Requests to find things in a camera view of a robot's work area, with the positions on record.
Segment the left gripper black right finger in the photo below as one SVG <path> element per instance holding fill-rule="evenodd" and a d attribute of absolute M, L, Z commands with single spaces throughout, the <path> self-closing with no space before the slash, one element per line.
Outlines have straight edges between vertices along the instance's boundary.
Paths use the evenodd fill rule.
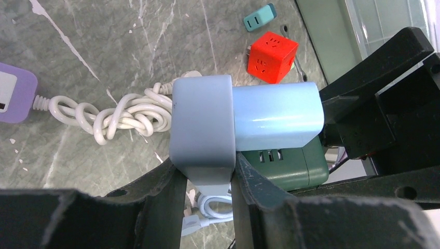
<path fill-rule="evenodd" d="M 238 154 L 232 202 L 236 248 L 439 248 L 439 167 L 287 192 Z"/>

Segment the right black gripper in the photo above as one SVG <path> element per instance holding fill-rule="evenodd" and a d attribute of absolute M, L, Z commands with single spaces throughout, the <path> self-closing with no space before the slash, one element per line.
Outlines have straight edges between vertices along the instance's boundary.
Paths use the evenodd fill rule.
<path fill-rule="evenodd" d="M 320 91 L 324 146 L 390 175 L 439 165 L 439 53 L 405 27 Z"/>

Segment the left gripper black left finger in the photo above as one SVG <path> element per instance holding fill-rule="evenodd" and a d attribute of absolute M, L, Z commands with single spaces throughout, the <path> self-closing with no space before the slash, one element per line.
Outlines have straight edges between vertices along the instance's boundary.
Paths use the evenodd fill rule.
<path fill-rule="evenodd" d="M 103 197 L 1 191 L 1 248 L 179 248 L 187 179 L 166 160 Z"/>

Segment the light blue charger plug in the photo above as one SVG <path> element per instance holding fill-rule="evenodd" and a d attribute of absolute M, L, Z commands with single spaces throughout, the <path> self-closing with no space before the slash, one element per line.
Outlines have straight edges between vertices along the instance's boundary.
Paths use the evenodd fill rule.
<path fill-rule="evenodd" d="M 233 87 L 237 151 L 302 148 L 323 129 L 313 82 Z"/>

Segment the dark green plug adapter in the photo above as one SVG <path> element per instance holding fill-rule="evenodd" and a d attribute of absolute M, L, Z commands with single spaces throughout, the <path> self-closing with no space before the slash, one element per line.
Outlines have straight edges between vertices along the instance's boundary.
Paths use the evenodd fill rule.
<path fill-rule="evenodd" d="M 260 175 L 286 191 L 315 187 L 329 177 L 318 136 L 302 148 L 243 151 L 242 154 Z"/>

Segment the red plug adapter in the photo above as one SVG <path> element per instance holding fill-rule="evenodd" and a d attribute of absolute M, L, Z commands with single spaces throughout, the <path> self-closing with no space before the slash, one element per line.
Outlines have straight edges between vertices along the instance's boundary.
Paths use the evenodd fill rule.
<path fill-rule="evenodd" d="M 250 46 L 247 72 L 268 83 L 278 84 L 290 72 L 299 43 L 266 32 Z"/>

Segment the teal plug adapter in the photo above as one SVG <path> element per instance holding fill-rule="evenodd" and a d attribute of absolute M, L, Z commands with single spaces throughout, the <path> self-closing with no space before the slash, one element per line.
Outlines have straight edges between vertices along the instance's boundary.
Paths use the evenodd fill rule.
<path fill-rule="evenodd" d="M 277 11 L 273 3 L 261 7 L 243 19 L 243 23 L 248 32 L 252 32 L 271 22 L 277 17 Z"/>

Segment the purple power strip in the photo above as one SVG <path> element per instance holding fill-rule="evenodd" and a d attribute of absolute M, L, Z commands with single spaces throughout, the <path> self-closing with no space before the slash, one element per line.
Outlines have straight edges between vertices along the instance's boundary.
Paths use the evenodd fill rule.
<path fill-rule="evenodd" d="M 1 63 L 1 122 L 20 123 L 27 119 L 38 86 L 30 71 Z"/>

